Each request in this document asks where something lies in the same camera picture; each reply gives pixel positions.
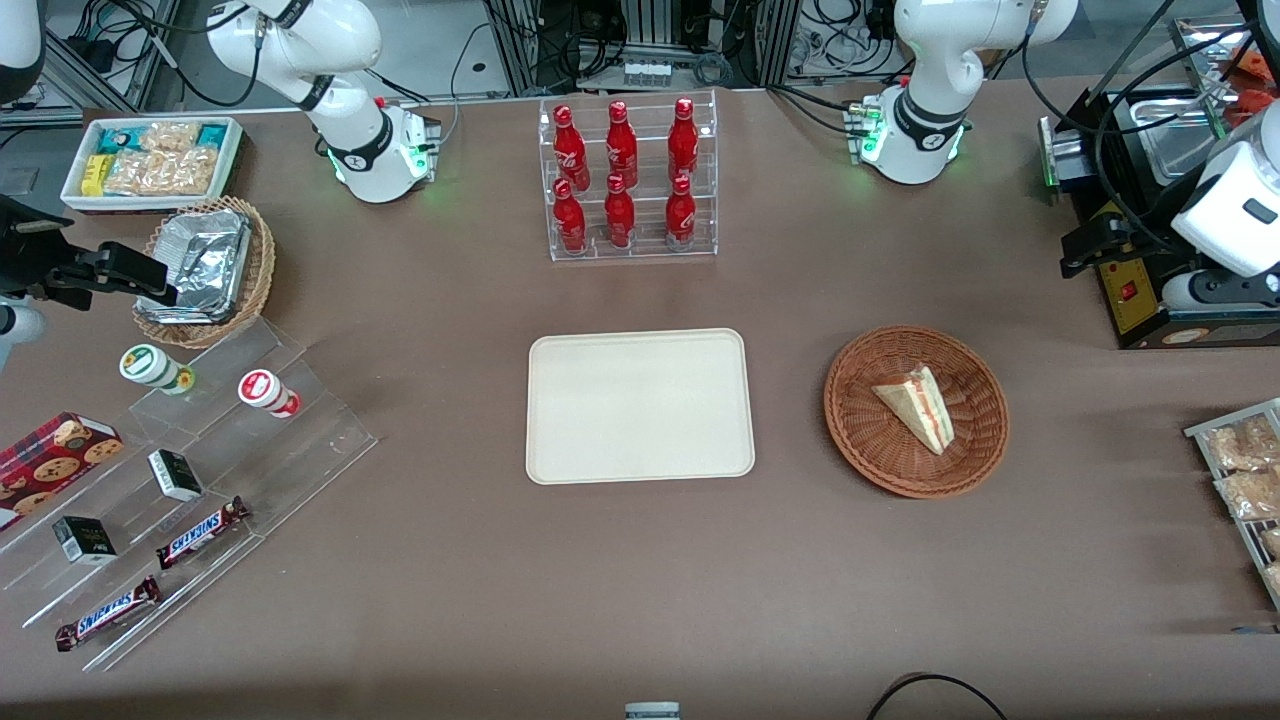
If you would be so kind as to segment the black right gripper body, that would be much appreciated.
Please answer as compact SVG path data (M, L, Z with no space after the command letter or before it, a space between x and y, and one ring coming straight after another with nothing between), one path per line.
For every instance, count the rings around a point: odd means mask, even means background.
M63 231L74 222L1 196L1 293L23 299L79 254Z

